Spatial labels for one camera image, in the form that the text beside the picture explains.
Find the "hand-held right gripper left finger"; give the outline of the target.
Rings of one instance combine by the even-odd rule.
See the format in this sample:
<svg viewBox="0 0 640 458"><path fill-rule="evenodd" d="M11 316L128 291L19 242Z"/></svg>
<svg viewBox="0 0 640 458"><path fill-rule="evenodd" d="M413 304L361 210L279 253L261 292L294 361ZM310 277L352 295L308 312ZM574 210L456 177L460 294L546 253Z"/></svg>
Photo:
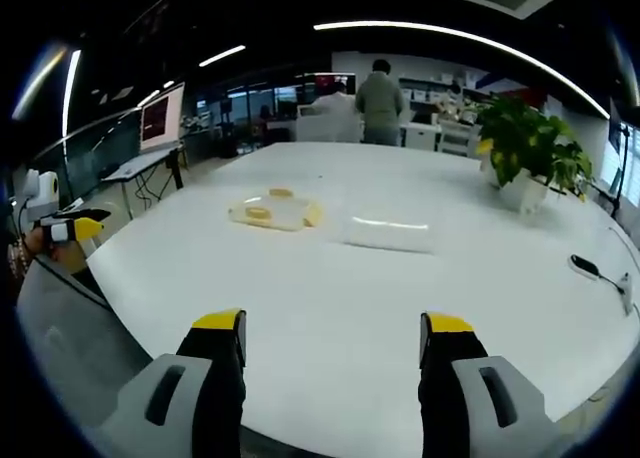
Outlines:
<svg viewBox="0 0 640 458"><path fill-rule="evenodd" d="M149 363L119 391L98 428L105 457L239 457L246 397L246 311L192 323L174 354Z"/></svg>

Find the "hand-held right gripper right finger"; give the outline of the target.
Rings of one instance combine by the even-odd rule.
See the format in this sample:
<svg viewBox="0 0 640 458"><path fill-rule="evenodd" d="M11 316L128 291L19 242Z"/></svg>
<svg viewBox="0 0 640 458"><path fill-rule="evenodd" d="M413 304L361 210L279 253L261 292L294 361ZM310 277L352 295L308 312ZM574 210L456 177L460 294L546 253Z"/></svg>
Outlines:
<svg viewBox="0 0 640 458"><path fill-rule="evenodd" d="M554 455L544 395L465 320L421 314L419 368L424 457Z"/></svg>

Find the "person's left hand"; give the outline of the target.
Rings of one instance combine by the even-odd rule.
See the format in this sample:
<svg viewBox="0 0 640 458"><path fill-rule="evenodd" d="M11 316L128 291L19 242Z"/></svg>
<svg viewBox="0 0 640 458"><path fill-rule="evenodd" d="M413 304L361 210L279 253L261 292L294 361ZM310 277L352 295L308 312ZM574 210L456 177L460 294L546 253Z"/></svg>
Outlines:
<svg viewBox="0 0 640 458"><path fill-rule="evenodd" d="M38 255L54 258L56 254L54 245L46 238L42 227L35 227L24 235L23 248L29 259Z"/></svg>

